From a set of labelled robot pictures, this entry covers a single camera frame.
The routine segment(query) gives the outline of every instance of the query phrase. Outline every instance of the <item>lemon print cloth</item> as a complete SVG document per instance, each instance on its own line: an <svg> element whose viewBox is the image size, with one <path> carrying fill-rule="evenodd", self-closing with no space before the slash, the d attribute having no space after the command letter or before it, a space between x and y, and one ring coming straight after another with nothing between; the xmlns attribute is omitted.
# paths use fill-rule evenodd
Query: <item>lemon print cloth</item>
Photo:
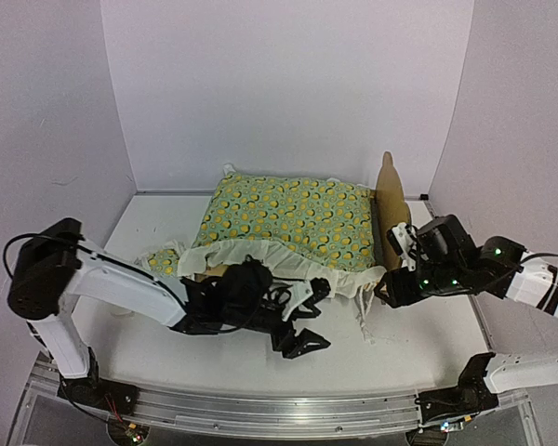
<svg viewBox="0 0 558 446"><path fill-rule="evenodd" d="M179 275L241 263L250 254L275 276L316 274L355 293L384 272L374 256L371 195L334 180L230 173L219 183L192 249L182 255Z"/></svg>

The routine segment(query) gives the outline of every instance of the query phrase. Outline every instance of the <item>white fabric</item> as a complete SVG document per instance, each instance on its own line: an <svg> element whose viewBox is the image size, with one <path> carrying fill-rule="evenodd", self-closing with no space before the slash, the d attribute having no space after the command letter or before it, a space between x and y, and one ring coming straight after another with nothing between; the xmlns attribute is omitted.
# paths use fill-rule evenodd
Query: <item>white fabric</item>
<svg viewBox="0 0 558 446"><path fill-rule="evenodd" d="M203 273L207 267L214 268L221 264L240 264L247 255L262 261L275 277L305 280L326 278L331 287L330 297L337 294L354 298L363 290L371 291L386 271L384 267L373 267L362 272L331 269L290 251L277 241L231 239L184 251L179 259L178 275Z"/></svg>

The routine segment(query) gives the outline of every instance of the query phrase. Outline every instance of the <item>back wall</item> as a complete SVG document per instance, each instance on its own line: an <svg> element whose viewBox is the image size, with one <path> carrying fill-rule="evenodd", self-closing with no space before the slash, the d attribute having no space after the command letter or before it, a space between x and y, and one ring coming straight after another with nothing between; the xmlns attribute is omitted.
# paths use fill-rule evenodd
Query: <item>back wall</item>
<svg viewBox="0 0 558 446"><path fill-rule="evenodd" d="M374 186L392 151L408 195L445 144L472 0L103 0L139 190L212 190L221 166Z"/></svg>

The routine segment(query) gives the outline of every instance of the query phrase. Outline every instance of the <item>gray wall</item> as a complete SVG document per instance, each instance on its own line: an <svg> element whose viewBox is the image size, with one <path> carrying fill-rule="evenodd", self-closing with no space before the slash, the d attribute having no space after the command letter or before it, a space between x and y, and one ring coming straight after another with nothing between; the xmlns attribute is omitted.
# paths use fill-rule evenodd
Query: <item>gray wall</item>
<svg viewBox="0 0 558 446"><path fill-rule="evenodd" d="M221 166L374 186L392 151L430 187L472 0L103 0L139 189L213 190Z"/></svg>
<svg viewBox="0 0 558 446"><path fill-rule="evenodd" d="M558 1L477 0L449 138L430 190L478 243L499 234L558 252ZM480 296L496 347L558 346L558 321ZM535 389L546 444L558 445L558 387Z"/></svg>
<svg viewBox="0 0 558 446"><path fill-rule="evenodd" d="M134 191L99 0L0 2L0 255L64 216L101 243ZM0 444L37 353L5 284L0 261Z"/></svg>

